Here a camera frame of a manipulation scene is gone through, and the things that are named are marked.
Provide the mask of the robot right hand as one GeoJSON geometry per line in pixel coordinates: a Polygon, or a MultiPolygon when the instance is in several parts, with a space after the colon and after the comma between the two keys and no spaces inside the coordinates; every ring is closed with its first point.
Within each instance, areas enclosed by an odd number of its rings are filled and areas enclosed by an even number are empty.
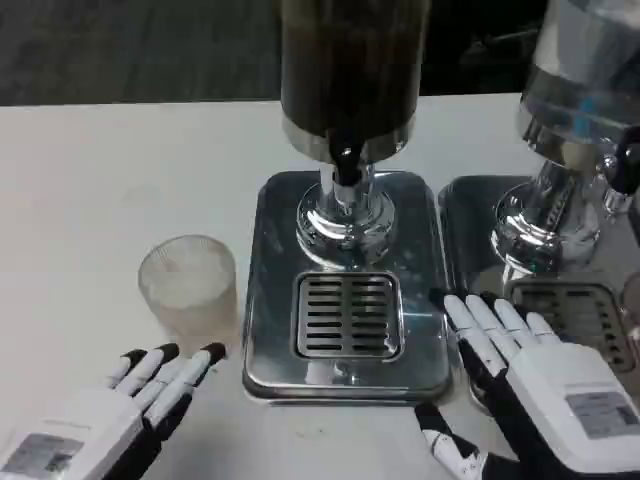
{"type": "Polygon", "coordinates": [[[455,479],[636,479],[639,409],[602,355],[544,317],[489,293],[430,291],[464,370],[514,456],[454,433],[430,402],[414,409],[430,456],[455,479]]]}

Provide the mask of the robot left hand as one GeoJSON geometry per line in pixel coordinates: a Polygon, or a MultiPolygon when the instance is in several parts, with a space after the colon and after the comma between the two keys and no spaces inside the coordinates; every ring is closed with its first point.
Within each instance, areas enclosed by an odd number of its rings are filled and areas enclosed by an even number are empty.
{"type": "Polygon", "coordinates": [[[122,354],[95,387],[51,405],[1,451],[4,479],[139,479],[181,424],[196,388],[227,355],[219,342],[122,354]]]}

